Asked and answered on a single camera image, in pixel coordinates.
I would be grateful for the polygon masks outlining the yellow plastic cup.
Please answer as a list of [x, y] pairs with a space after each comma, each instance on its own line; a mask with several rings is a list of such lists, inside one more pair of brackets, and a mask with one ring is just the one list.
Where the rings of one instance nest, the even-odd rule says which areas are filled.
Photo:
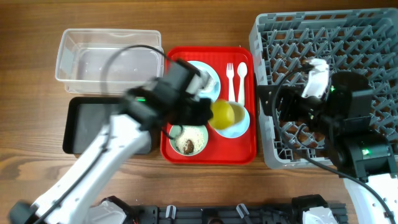
[[213, 117], [209, 125], [213, 129], [223, 130], [241, 122], [245, 117], [245, 109], [234, 101], [216, 100], [211, 104]]

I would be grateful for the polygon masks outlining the light blue bowl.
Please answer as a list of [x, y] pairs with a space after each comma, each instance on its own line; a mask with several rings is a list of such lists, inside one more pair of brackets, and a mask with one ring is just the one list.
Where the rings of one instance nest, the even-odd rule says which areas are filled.
[[226, 129], [215, 129], [215, 131], [224, 138], [234, 139], [241, 137], [249, 128], [250, 116], [247, 109], [237, 102], [229, 101], [228, 104], [232, 107], [234, 112], [238, 115], [235, 116], [235, 123]]

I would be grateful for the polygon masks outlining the white napkin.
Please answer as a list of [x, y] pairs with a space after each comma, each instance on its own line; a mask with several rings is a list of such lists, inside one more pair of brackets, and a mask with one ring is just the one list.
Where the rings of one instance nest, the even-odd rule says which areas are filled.
[[216, 80], [211, 76], [210, 73], [204, 72], [204, 74], [208, 75], [207, 82], [205, 86], [203, 87], [202, 91], [203, 92], [211, 92], [213, 91], [215, 85], [216, 85]]

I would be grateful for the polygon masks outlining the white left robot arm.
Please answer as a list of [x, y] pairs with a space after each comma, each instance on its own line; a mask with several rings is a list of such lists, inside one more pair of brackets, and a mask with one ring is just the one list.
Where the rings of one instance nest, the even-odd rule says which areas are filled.
[[67, 173], [33, 204], [17, 202], [11, 223], [89, 223], [90, 207], [120, 165], [149, 143], [150, 130], [166, 123], [203, 125], [210, 99], [200, 98], [207, 78], [155, 79], [127, 90], [95, 140]]

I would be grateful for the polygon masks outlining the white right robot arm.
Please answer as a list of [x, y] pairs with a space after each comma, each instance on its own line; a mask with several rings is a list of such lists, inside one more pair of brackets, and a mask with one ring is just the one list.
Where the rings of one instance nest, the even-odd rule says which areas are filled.
[[371, 128], [373, 91], [368, 79], [337, 72], [327, 87], [325, 99], [304, 96], [303, 88], [282, 83], [259, 86], [257, 92], [284, 145], [295, 149], [281, 121], [299, 121], [324, 136], [333, 168], [301, 156], [344, 180], [360, 223], [397, 223], [397, 164], [389, 141]]

